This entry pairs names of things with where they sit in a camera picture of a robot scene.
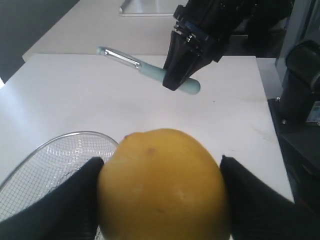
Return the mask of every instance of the black machine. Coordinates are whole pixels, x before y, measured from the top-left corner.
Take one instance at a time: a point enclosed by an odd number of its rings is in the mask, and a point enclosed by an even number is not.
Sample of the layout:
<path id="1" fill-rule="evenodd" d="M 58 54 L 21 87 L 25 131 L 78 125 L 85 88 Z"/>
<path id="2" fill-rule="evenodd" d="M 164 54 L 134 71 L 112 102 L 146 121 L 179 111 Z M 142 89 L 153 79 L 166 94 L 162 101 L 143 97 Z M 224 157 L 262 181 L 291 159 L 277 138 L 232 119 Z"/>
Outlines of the black machine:
<path id="1" fill-rule="evenodd" d="M 320 45 L 295 46 L 286 58 L 283 93 L 273 112 L 280 137 L 300 156 L 307 172 L 320 177 Z"/>
<path id="2" fill-rule="evenodd" d="M 268 31 L 292 11 L 293 0 L 189 0 L 173 14 L 177 20 L 171 33 L 164 64 L 163 86 L 175 91 L 193 73 L 219 62 L 233 31 L 248 19 L 245 33 L 251 44 L 261 42 Z"/>

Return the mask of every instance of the yellow lemon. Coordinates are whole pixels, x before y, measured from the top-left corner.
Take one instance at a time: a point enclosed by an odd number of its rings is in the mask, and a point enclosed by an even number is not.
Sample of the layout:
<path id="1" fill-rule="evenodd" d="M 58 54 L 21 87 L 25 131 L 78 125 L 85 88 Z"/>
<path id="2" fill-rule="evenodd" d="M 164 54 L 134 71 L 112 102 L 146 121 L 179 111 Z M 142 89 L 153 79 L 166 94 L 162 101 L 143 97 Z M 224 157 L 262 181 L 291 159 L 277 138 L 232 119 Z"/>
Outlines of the yellow lemon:
<path id="1" fill-rule="evenodd" d="M 125 137 L 98 179 L 108 240 L 228 240 L 220 169 L 194 138 L 174 129 Z"/>

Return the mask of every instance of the gray wall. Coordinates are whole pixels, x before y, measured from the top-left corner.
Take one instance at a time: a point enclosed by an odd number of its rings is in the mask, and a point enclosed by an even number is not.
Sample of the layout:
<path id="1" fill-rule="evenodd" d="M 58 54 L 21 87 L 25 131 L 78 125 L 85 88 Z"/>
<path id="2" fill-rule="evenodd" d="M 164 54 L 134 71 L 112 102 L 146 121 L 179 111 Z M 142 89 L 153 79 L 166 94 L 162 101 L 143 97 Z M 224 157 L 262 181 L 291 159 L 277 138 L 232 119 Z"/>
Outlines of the gray wall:
<path id="1" fill-rule="evenodd" d="M 0 0 L 0 77 L 6 82 L 22 55 L 79 0 Z"/>

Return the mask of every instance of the white table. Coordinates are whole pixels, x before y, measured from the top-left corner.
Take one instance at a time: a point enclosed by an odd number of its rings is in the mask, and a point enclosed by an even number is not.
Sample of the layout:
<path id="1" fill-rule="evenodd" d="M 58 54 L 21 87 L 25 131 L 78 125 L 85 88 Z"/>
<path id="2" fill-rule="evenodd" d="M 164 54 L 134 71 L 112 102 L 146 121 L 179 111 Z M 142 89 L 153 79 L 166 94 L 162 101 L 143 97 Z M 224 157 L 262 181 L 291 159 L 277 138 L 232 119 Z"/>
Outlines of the white table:
<path id="1" fill-rule="evenodd" d="M 166 55 L 176 23 L 173 16 L 120 16 L 123 1 L 80 0 L 23 59 L 38 53 L 95 54 L 98 46 L 131 55 Z"/>
<path id="2" fill-rule="evenodd" d="M 165 56 L 141 56 L 162 66 Z M 293 200 L 255 57 L 223 57 L 193 76 L 201 92 L 172 92 L 103 56 L 37 54 L 0 90 L 0 182 L 33 150 L 74 131 L 117 142 L 132 132 L 182 130 L 217 163 L 236 158 Z"/>

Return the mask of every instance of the wire mesh strainer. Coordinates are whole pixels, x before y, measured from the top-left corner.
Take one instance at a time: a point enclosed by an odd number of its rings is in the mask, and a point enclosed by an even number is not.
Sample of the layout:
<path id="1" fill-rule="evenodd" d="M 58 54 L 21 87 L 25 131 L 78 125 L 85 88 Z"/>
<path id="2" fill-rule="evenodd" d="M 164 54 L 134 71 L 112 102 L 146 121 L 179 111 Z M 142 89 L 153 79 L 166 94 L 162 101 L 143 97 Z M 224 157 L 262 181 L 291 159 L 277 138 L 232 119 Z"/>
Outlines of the wire mesh strainer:
<path id="1" fill-rule="evenodd" d="M 0 222 L 43 198 L 92 157 L 108 161 L 116 147 L 112 138 L 93 131 L 73 132 L 45 143 L 0 186 Z M 99 229 L 95 239 L 103 239 Z"/>

